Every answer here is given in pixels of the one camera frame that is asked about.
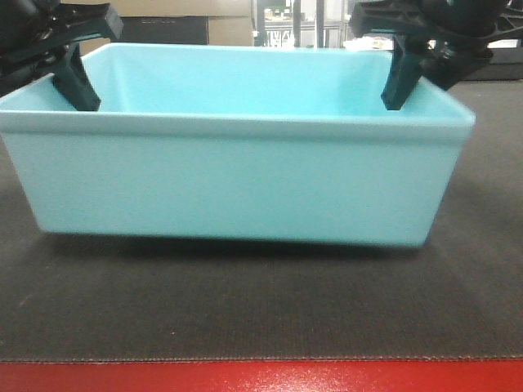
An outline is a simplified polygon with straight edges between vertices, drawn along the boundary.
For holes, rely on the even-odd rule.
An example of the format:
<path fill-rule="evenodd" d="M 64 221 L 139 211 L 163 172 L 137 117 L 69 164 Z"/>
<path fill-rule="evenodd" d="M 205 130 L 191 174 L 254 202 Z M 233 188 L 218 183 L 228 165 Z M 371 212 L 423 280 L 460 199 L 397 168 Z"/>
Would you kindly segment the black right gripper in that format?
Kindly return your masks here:
<path fill-rule="evenodd" d="M 381 94 L 400 110 L 420 78 L 448 90 L 491 62 L 492 42 L 522 37 L 522 10 L 510 1 L 362 1 L 352 33 L 389 34 L 391 67 Z"/>

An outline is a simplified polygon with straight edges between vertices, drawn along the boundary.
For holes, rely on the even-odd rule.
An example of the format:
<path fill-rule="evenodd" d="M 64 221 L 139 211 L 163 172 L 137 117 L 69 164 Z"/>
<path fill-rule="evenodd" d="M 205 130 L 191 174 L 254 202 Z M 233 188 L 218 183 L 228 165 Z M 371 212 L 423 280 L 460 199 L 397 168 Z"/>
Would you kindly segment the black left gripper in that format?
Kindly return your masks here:
<path fill-rule="evenodd" d="M 87 76 L 81 42 L 121 37 L 123 21 L 109 3 L 1 2 L 1 95 L 47 74 L 78 111 L 97 111 L 101 98 Z"/>

